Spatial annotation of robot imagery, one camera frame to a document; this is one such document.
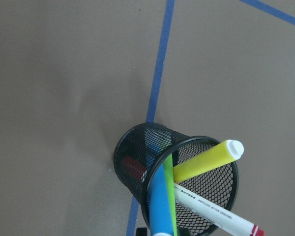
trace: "white marker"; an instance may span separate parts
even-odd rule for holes
[[[199,195],[174,185],[175,198],[180,204],[204,217],[214,225],[225,230],[233,236],[264,236],[259,226],[231,213],[230,211],[200,197]]]

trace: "black mesh cup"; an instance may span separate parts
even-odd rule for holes
[[[151,180],[163,161],[172,154],[176,166],[219,144],[206,136],[188,137],[158,123],[143,123],[121,138],[114,154],[114,168],[120,181],[141,204],[143,218],[149,227],[149,191]],[[238,183],[236,163],[230,163],[179,185],[230,210]],[[209,235],[217,227],[176,203],[177,227],[188,229],[192,236]]]

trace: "pen holder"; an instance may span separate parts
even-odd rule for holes
[[[148,227],[148,191],[156,170],[166,157],[172,154],[173,166],[176,166],[217,144],[216,139],[189,137],[152,122],[139,124],[124,134],[115,149],[115,172],[140,203]],[[232,162],[179,184],[230,210],[236,197],[237,180],[236,163]],[[187,228],[192,236],[209,235],[217,228],[179,204],[176,204],[176,218],[177,227]]]

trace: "blue tape line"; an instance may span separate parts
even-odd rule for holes
[[[162,28],[161,38],[159,41],[159,47],[158,47],[152,89],[151,89],[151,94],[149,97],[146,122],[153,122],[154,118],[155,118],[159,89],[161,87],[164,60],[165,60],[165,56],[166,56],[169,33],[171,30],[174,5],[175,5],[175,0],[167,0],[165,14],[164,14],[164,20],[163,20],[163,28]]]
[[[159,89],[161,87],[164,60],[166,56],[169,33],[171,29],[171,24],[172,24],[174,5],[175,5],[175,0],[167,0],[161,38],[160,38],[159,47],[158,47],[152,89],[151,89],[151,94],[149,97],[146,122],[153,122],[155,118]],[[139,203],[134,197],[132,197],[126,236],[134,236],[138,209],[139,209]]]
[[[286,14],[285,12],[283,11],[280,11],[268,4],[265,4],[261,1],[258,1],[258,0],[240,0],[250,6],[253,6],[261,11],[264,11],[272,16],[275,16],[283,21],[286,21],[292,25],[295,25],[295,17],[294,16],[291,16],[289,14]]]

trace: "blue tape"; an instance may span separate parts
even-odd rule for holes
[[[167,0],[161,38],[160,38],[159,47],[158,47],[152,89],[151,89],[151,94],[149,97],[146,122],[153,122],[155,118],[159,89],[161,87],[161,80],[162,80],[162,74],[163,74],[163,68],[164,68],[164,60],[166,56],[169,33],[171,30],[174,6],[175,6],[175,0]],[[139,203],[134,197],[132,197],[126,236],[134,236],[138,209],[139,209]]]
[[[283,21],[286,21],[292,25],[295,26],[295,17],[294,16],[291,16],[289,14],[286,14],[285,12],[283,11],[280,11],[270,5],[267,5],[261,1],[258,1],[258,0],[240,0],[250,6],[253,6],[261,11],[264,11],[272,16],[275,16]]]

